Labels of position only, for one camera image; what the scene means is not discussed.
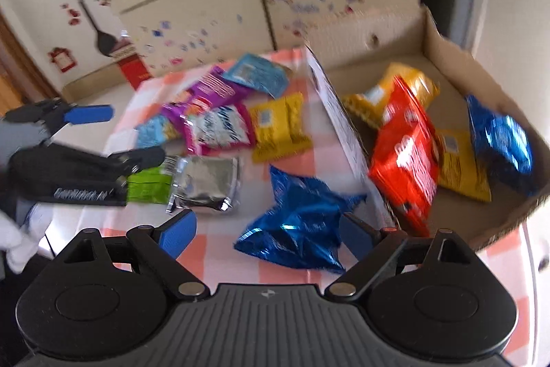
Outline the white gloved hand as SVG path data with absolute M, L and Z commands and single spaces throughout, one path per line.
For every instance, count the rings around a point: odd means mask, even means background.
M 5 260 L 12 273 L 21 274 L 37 254 L 39 242 L 45 236 L 52 218 L 53 208 L 40 203 L 32 206 L 22 226 L 1 212 L 1 251 L 5 253 Z

